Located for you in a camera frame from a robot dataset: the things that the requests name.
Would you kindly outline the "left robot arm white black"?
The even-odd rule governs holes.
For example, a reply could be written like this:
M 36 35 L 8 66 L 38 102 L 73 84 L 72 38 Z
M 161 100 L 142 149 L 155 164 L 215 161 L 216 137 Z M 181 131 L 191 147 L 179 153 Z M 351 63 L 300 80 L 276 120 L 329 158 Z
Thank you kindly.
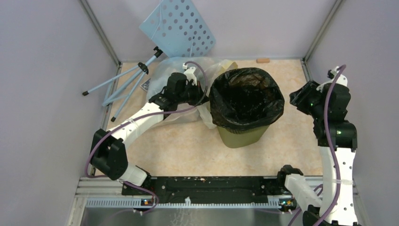
M 137 193 L 148 193 L 149 173 L 128 162 L 127 148 L 152 126 L 179 113 L 179 105 L 188 104 L 189 111 L 206 101 L 206 91 L 194 72 L 172 73 L 161 92 L 137 113 L 109 131 L 99 129 L 94 133 L 88 163 L 109 179 L 127 181 Z

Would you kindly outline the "black trash bag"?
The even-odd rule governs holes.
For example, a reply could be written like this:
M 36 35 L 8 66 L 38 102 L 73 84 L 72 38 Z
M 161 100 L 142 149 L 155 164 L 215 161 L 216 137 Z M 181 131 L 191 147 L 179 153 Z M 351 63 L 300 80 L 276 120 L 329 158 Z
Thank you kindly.
M 209 103 L 216 126 L 247 130 L 276 122 L 284 113 L 285 99 L 267 71 L 247 67 L 226 71 L 215 78 Z

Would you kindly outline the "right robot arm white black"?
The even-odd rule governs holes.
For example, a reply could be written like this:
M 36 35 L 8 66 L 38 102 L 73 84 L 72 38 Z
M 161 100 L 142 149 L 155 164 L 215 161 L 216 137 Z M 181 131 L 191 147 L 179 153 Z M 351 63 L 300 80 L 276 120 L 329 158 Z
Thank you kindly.
M 358 142 L 356 127 L 345 119 L 351 99 L 348 87 L 310 81 L 289 97 L 293 106 L 313 118 L 322 158 L 323 192 L 316 195 L 303 173 L 290 165 L 278 172 L 277 190 L 293 195 L 305 226 L 358 226 L 352 177 Z

